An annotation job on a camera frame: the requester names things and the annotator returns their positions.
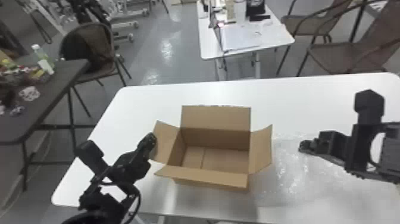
shiny floor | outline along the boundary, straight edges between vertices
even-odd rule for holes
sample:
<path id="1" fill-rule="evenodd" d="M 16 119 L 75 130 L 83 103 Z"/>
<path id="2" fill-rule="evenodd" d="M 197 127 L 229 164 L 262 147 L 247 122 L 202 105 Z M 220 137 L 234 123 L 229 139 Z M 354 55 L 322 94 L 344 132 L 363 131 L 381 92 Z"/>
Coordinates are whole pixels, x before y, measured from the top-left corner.
<path id="1" fill-rule="evenodd" d="M 287 13 L 291 1 L 266 0 L 266 2 L 279 18 Z M 294 10 L 296 14 L 311 13 L 331 3 L 330 0 L 299 2 Z M 121 50 L 119 52 L 125 57 L 126 66 L 133 76 L 133 79 L 129 80 L 129 85 L 215 81 L 214 62 L 203 61 L 200 58 L 195 7 L 195 4 L 170 6 L 170 14 L 167 15 L 163 6 L 157 4 L 154 7 L 154 12 L 149 17 L 138 17 L 140 22 L 139 29 L 124 29 L 121 31 L 122 33 L 133 32 L 136 37 L 134 43 L 120 43 Z M 352 13 L 347 14 L 340 20 L 332 31 L 335 42 L 346 41 L 348 39 L 354 18 L 355 13 Z M 358 36 L 361 36 L 372 19 L 368 14 L 364 16 Z M 296 42 L 284 64 L 280 77 L 291 77 L 296 74 L 309 42 L 309 38 L 296 38 Z M 54 49 L 57 49 L 54 46 L 46 48 L 51 54 L 55 54 Z M 261 53 L 262 78 L 276 77 L 275 71 L 282 57 L 283 50 L 284 48 L 281 48 L 275 53 L 273 49 L 269 49 Z M 253 76 L 254 70 L 251 67 L 249 58 L 250 55 L 245 55 L 242 58 L 228 59 L 229 79 Z M 395 63 L 399 58 L 400 55 L 396 53 L 387 63 L 387 69 L 395 73 L 399 72 L 400 65 Z M 324 75 L 327 73 L 312 60 L 309 60 L 302 74 L 309 76 Z M 95 123 L 101 117 L 115 93 L 122 87 L 118 77 L 109 77 L 102 80 L 102 82 L 105 84 L 104 87 L 99 86 L 95 82 L 77 87 L 93 117 L 89 119 L 81 106 L 75 101 L 74 111 L 78 123 Z M 66 101 L 64 99 L 47 120 L 58 123 L 66 122 L 66 108 Z M 77 132 L 78 140 L 80 142 L 83 141 L 89 134 L 90 130 L 79 130 Z M 50 149 L 46 157 L 47 160 L 72 159 L 69 133 L 66 131 L 53 132 Z M 74 208 L 57 207 L 51 204 L 51 195 L 67 168 L 67 166 L 41 167 L 30 180 L 28 190 L 21 194 L 15 204 L 0 218 L 0 223 L 61 223 L 66 218 L 76 214 L 77 210 Z M 144 216 L 143 219 L 154 222 L 154 218 L 150 216 Z M 170 222 L 193 223 L 193 221 L 186 219 Z M 195 222 L 206 223 L 204 220 L 197 220 Z"/>

cable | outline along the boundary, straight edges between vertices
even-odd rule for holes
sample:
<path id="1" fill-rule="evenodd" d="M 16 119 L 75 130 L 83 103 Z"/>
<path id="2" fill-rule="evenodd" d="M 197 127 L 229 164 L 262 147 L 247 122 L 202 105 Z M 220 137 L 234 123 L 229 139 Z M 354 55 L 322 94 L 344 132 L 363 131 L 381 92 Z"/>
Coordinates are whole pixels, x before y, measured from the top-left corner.
<path id="1" fill-rule="evenodd" d="M 140 207 L 141 201 L 142 201 L 142 196 L 140 194 L 140 191 L 137 189 L 137 205 L 136 205 L 136 208 L 133 211 L 133 213 L 129 214 L 129 218 L 123 224 L 129 224 L 130 222 L 132 222 L 132 220 L 135 218 L 135 216 L 137 215 L 137 213 L 139 211 L 139 207 Z"/>
<path id="2" fill-rule="evenodd" d="M 136 192 L 137 192 L 137 205 L 135 210 L 133 211 L 133 213 L 129 214 L 129 218 L 123 223 L 123 224 L 129 224 L 130 222 L 132 222 L 132 220 L 135 218 L 135 216 L 137 215 L 138 211 L 139 211 L 139 207 L 140 204 L 142 202 L 142 195 L 140 194 L 139 189 L 137 189 L 132 183 L 129 182 L 100 182 L 100 185 L 102 186 L 116 186 L 116 185 L 129 185 L 135 188 Z"/>

paper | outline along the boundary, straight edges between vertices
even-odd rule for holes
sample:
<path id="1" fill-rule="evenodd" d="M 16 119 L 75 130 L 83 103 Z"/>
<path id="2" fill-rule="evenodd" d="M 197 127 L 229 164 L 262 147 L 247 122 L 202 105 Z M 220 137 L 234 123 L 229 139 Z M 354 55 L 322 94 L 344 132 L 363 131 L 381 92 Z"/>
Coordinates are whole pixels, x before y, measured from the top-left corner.
<path id="1" fill-rule="evenodd" d="M 221 28 L 223 51 L 252 48 L 261 45 L 261 32 L 258 26 L 230 24 Z"/>

bubble wrap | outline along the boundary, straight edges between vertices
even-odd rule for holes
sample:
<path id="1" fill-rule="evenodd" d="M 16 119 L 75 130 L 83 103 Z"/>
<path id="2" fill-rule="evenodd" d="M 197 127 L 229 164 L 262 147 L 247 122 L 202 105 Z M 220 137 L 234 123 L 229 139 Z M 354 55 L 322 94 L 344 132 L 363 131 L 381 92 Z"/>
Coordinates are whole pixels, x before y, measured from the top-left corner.
<path id="1" fill-rule="evenodd" d="M 351 190 L 355 177 L 320 157 L 298 152 L 299 143 L 315 135 L 274 135 L 272 165 L 250 176 L 260 207 L 303 204 L 335 191 Z"/>

brown chair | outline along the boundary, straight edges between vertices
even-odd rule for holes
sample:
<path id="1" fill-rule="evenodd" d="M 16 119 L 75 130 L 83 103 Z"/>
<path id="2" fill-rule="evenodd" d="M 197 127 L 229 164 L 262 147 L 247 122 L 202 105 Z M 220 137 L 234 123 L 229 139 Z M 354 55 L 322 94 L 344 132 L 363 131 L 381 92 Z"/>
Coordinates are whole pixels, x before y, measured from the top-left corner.
<path id="1" fill-rule="evenodd" d="M 290 5 L 289 12 L 286 16 L 281 18 L 281 22 L 286 26 L 289 33 L 295 36 L 314 36 L 315 30 L 323 23 L 329 20 L 317 33 L 317 36 L 321 36 L 324 42 L 332 42 L 332 37 L 329 35 L 330 31 L 334 28 L 336 23 L 338 23 L 340 17 L 330 20 L 330 18 L 343 10 L 345 10 L 352 0 L 334 0 L 331 6 L 324 8 L 322 10 L 316 11 L 310 15 L 291 15 L 293 7 L 297 0 L 293 0 Z M 279 64 L 276 75 L 279 75 L 280 69 L 288 56 L 290 46 L 286 48 L 285 54 Z"/>
<path id="2" fill-rule="evenodd" d="M 331 20 L 341 17 L 358 7 L 383 0 L 364 2 L 336 14 Z M 296 76 L 299 76 L 309 55 L 330 74 L 365 73 L 386 71 L 384 63 L 400 47 L 400 1 L 389 0 L 380 14 L 372 22 L 364 36 L 357 43 L 314 44 L 318 30 L 315 31 L 311 45 L 303 59 Z"/>
<path id="3" fill-rule="evenodd" d="M 78 40 L 76 38 L 76 35 L 79 35 L 84 39 L 84 41 L 90 46 L 92 52 L 97 53 L 100 55 L 100 57 L 105 58 L 104 60 L 104 65 L 99 69 L 94 72 L 87 72 L 83 75 L 81 75 L 77 82 L 76 85 L 85 83 L 85 82 L 91 82 L 91 81 L 97 81 L 101 86 L 103 86 L 103 83 L 99 81 L 99 79 L 102 79 L 104 77 L 108 76 L 115 76 L 119 75 L 123 86 L 126 86 L 126 82 L 122 76 L 120 66 L 122 66 L 123 70 L 125 73 L 128 75 L 128 77 L 131 79 L 131 75 L 129 74 L 128 70 L 124 66 L 121 56 L 118 54 L 115 54 L 114 50 L 114 38 L 113 38 L 113 33 L 110 31 L 108 26 L 102 24 L 102 23 L 85 23 L 77 28 L 71 30 L 67 35 L 62 39 L 61 45 L 60 45 L 60 50 L 59 50 L 59 57 L 64 58 L 65 54 L 67 53 L 67 48 L 73 47 L 74 43 Z M 78 59 L 78 58 L 84 58 L 80 57 L 81 54 L 80 52 L 77 53 L 77 56 L 72 56 L 72 58 L 66 58 L 67 60 L 72 60 L 72 59 Z M 83 106 L 83 109 L 85 110 L 86 114 L 91 117 L 90 112 L 88 108 L 86 108 L 82 98 L 78 94 L 78 91 L 76 90 L 75 86 L 72 87 L 73 91 L 78 97 L 79 102 Z"/>

